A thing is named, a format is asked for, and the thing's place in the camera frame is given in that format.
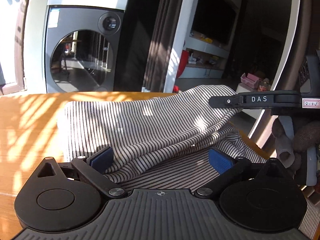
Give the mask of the gloved right hand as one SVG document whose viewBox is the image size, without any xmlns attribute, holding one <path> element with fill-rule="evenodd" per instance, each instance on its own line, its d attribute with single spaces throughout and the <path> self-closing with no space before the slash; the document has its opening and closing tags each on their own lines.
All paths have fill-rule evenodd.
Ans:
<svg viewBox="0 0 320 240">
<path fill-rule="evenodd" d="M 277 158 L 290 176 L 302 166 L 302 154 L 319 144 L 319 121 L 279 116 L 272 125 Z"/>
</svg>

